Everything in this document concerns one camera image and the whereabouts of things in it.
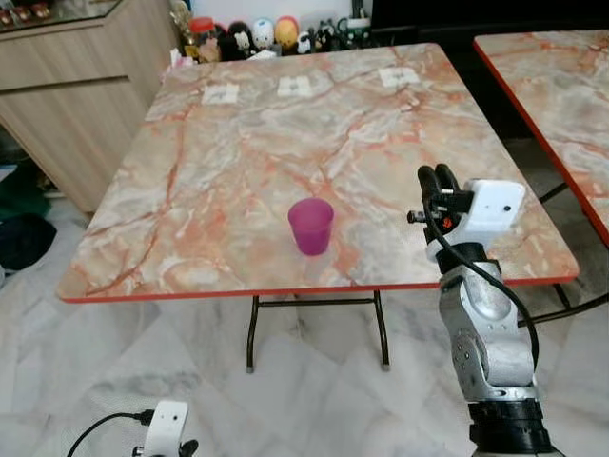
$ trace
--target white robot part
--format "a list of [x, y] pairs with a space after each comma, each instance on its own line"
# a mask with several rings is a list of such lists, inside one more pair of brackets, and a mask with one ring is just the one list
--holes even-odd
[[[464, 189], [474, 191], [472, 206], [444, 238], [453, 246], [481, 243], [488, 249], [497, 236], [510, 229], [521, 207], [525, 188], [512, 181], [476, 179], [465, 183]], [[427, 258], [435, 262], [436, 254], [442, 249], [438, 240], [432, 241], [426, 249]]]
[[160, 401], [146, 435], [143, 457], [179, 457], [180, 439], [187, 416], [187, 403]]

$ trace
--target metal table frame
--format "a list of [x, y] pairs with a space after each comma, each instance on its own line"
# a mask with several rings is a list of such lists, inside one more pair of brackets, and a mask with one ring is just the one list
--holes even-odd
[[282, 307], [322, 307], [330, 305], [366, 305], [374, 304], [379, 323], [381, 335], [381, 367], [383, 371], [389, 371], [389, 348], [387, 344], [387, 331], [384, 326], [383, 305], [381, 304], [381, 292], [374, 290], [371, 298], [343, 298], [329, 300], [275, 300], [263, 302], [259, 295], [254, 295], [251, 304], [251, 318], [249, 320], [249, 332], [247, 334], [247, 361], [246, 371], [254, 372], [254, 335], [256, 323], [258, 322], [258, 308], [282, 308]]

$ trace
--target plastic cup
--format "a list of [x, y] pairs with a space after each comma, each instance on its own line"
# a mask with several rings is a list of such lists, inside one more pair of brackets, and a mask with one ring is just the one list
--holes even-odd
[[287, 214], [298, 249], [306, 255], [325, 252], [333, 219], [334, 209], [321, 198], [305, 198], [290, 208]]

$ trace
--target black cable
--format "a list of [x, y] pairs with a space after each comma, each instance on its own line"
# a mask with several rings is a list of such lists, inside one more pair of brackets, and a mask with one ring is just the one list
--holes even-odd
[[446, 238], [444, 238], [444, 235], [442, 235], [442, 232], [436, 225], [436, 221], [431, 216], [431, 209], [429, 207], [428, 201], [423, 200], [422, 209], [423, 209], [423, 212], [425, 213], [425, 219], [426, 219], [427, 225], [431, 229], [433, 235], [436, 237], [438, 242], [442, 245], [442, 247], [444, 249], [446, 249], [448, 252], [450, 252], [450, 254], [453, 257], [455, 257], [459, 262], [464, 264], [466, 267], [468, 267], [475, 273], [478, 273], [479, 276], [484, 278], [491, 286], [499, 289], [503, 294], [505, 294], [514, 303], [514, 305], [516, 306], [516, 308], [522, 315], [522, 320], [524, 321], [524, 324], [526, 325], [526, 328], [529, 332], [529, 336], [531, 338], [531, 353], [533, 354], [533, 366], [534, 366], [534, 368], [537, 368], [537, 361], [540, 356], [540, 340], [537, 336], [537, 331], [535, 329], [535, 324], [533, 323], [533, 320], [531, 319], [531, 315], [529, 314], [529, 311], [526, 308], [526, 306], [522, 303], [521, 299], [508, 286], [506, 286], [504, 283], [502, 283], [498, 279], [494, 278], [491, 274], [484, 271], [482, 268], [478, 267], [473, 262], [466, 259], [463, 255], [461, 255], [460, 252], [458, 252], [455, 248], [453, 248], [453, 246], [450, 243], [448, 243], [448, 241], [446, 241]]
[[81, 444], [81, 442], [87, 437], [87, 435], [89, 435], [92, 431], [94, 431], [96, 428], [98, 428], [99, 426], [101, 426], [104, 422], [107, 422], [111, 419], [115, 419], [117, 417], [128, 417], [130, 419], [135, 419], [136, 421], [140, 421], [140, 423], [143, 426], [149, 426], [150, 425], [150, 421], [152, 420], [152, 415], [154, 414], [154, 409], [147, 409], [145, 411], [142, 411], [140, 413], [130, 413], [130, 412], [115, 412], [114, 414], [110, 414], [109, 416], [106, 416], [102, 419], [100, 419], [99, 421], [97, 421], [95, 424], [93, 424], [91, 427], [87, 428], [79, 437], [78, 439], [74, 442], [74, 444], [72, 445], [72, 447], [69, 449], [68, 452], [68, 456], [67, 457], [72, 457], [74, 455], [74, 452], [76, 451], [76, 449], [78, 448], [78, 446]]

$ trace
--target dark green cloth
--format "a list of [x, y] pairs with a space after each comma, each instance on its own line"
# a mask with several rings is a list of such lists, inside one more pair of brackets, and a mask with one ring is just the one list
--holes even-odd
[[37, 179], [38, 168], [25, 163], [0, 181], [0, 221], [26, 213], [47, 215], [50, 203], [36, 186]]

